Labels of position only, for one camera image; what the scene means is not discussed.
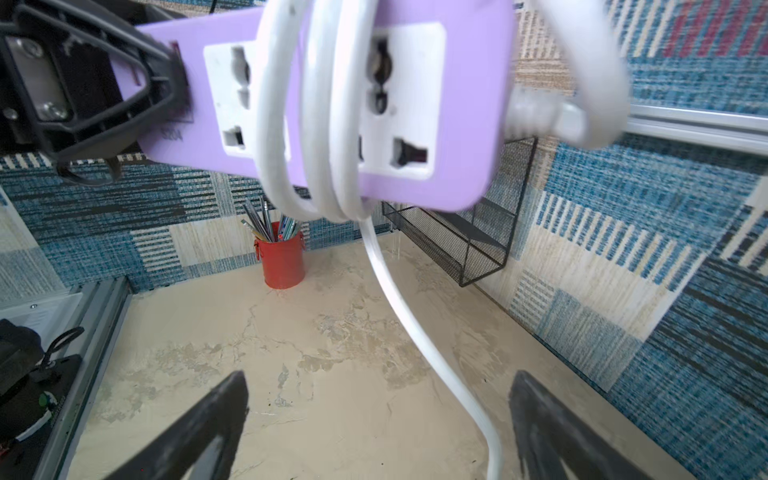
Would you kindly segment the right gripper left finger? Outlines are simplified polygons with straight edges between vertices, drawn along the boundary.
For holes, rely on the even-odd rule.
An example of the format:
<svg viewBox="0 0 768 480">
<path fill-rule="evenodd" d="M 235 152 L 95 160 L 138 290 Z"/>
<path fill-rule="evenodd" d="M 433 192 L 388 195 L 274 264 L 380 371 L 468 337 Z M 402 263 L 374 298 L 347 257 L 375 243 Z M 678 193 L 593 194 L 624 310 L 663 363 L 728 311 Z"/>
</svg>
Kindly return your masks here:
<svg viewBox="0 0 768 480">
<path fill-rule="evenodd" d="M 237 370 L 110 479 L 227 479 L 248 415 L 245 374 Z"/>
</svg>

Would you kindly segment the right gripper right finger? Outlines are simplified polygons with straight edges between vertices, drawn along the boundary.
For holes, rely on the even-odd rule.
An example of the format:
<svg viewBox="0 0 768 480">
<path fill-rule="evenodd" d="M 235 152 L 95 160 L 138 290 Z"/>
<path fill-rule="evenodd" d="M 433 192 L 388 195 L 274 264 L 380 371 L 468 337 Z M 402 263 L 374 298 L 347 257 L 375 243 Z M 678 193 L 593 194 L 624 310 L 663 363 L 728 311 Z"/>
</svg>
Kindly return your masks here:
<svg viewBox="0 0 768 480">
<path fill-rule="evenodd" d="M 646 479 L 636 464 L 611 447 L 525 370 L 508 396 L 521 473 L 526 479 Z"/>
</svg>

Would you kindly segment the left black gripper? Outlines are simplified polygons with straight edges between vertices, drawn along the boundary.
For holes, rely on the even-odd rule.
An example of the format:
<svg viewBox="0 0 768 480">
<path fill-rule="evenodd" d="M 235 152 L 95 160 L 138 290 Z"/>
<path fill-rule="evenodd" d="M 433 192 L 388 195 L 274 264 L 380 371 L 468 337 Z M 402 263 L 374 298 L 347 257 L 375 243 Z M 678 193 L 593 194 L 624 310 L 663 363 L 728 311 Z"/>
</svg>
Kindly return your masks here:
<svg viewBox="0 0 768 480">
<path fill-rule="evenodd" d="M 39 152 L 69 183 L 79 160 L 119 155 L 188 102 L 179 53 L 139 26 L 180 19 L 141 2 L 1 3 L 1 154 Z"/>
</svg>

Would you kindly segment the purple power strip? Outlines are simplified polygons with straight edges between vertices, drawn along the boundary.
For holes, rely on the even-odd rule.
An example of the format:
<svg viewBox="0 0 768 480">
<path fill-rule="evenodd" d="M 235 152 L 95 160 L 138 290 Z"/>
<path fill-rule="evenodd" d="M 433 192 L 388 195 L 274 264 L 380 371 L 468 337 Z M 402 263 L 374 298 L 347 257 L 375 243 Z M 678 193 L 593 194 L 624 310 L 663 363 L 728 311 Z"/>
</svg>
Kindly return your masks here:
<svg viewBox="0 0 768 480">
<path fill-rule="evenodd" d="M 247 79 L 262 9 L 142 32 L 183 60 L 190 103 L 140 138 L 153 161 L 255 177 Z M 508 1 L 382 1 L 353 154 L 364 197 L 455 212 L 491 183 L 516 27 Z"/>
</svg>

